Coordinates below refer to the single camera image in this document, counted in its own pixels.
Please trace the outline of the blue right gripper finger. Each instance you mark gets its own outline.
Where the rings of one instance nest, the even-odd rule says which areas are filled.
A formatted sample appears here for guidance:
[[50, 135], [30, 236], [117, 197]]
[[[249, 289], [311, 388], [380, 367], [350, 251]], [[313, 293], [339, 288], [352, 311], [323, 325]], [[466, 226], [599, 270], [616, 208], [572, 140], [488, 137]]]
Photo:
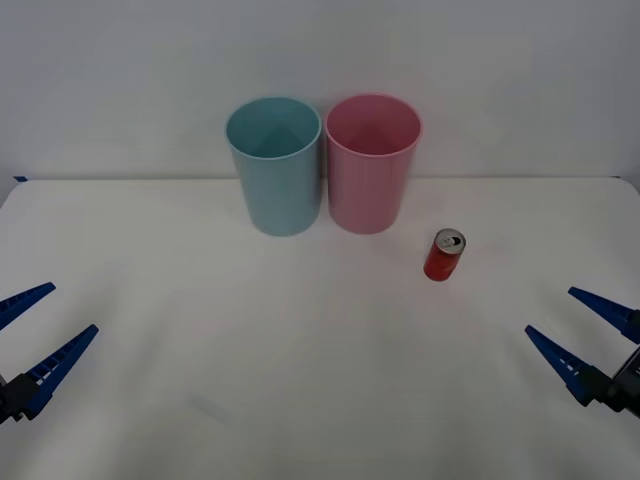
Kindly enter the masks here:
[[604, 297], [571, 287], [568, 293], [611, 324], [628, 340], [639, 342], [639, 310], [631, 309]]
[[610, 377], [565, 350], [533, 326], [528, 325], [525, 333], [582, 406], [586, 407], [594, 400], [600, 403], [608, 401], [612, 384]]

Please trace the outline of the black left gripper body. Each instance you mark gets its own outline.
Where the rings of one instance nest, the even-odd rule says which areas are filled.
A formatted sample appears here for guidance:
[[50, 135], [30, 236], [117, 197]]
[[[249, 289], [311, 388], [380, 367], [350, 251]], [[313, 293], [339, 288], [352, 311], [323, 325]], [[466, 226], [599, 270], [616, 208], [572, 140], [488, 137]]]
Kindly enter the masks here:
[[6, 382], [1, 378], [1, 422], [12, 418], [18, 422], [22, 418], [23, 381], [22, 375]]

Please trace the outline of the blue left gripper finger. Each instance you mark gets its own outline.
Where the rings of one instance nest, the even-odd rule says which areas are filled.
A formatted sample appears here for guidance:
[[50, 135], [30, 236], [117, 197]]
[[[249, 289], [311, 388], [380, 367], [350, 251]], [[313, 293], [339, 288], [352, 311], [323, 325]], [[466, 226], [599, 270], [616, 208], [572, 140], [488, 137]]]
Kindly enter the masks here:
[[22, 418], [33, 420], [41, 413], [98, 332], [95, 324], [90, 325], [30, 370], [19, 374], [23, 381]]
[[47, 282], [1, 300], [0, 329], [3, 330], [55, 289], [52, 282]]

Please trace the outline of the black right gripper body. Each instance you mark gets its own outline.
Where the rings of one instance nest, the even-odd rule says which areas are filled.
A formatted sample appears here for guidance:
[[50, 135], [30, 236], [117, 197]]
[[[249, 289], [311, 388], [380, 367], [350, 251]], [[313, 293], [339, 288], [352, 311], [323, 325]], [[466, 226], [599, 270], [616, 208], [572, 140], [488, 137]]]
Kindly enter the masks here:
[[639, 357], [637, 348], [613, 376], [605, 376], [603, 403], [612, 411], [627, 411], [636, 418], [640, 415]]

